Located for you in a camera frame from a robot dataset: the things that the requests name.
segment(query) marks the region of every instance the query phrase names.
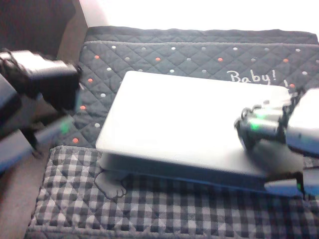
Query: quilted mat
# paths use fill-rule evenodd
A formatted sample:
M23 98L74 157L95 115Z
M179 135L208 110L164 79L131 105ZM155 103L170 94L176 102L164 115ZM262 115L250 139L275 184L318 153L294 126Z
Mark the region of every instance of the quilted mat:
M107 199L94 183L100 157L95 149L51 150L26 239L319 237L315 199L134 175L122 181L123 196Z
M95 148L121 81L128 71L318 87L316 35L280 30L191 31L93 27L80 54L82 106L56 145Z

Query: robotic hand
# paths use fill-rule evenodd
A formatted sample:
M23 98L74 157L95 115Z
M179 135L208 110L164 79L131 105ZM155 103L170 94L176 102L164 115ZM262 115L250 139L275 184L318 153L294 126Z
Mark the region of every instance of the robotic hand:
M66 133L81 69L30 51L0 52L0 173Z
M265 101L245 108L235 122L239 139L249 152L258 141L273 140L304 156L319 158L319 88L297 90L288 99ZM319 168L275 175L267 179L265 189L285 196L317 195Z

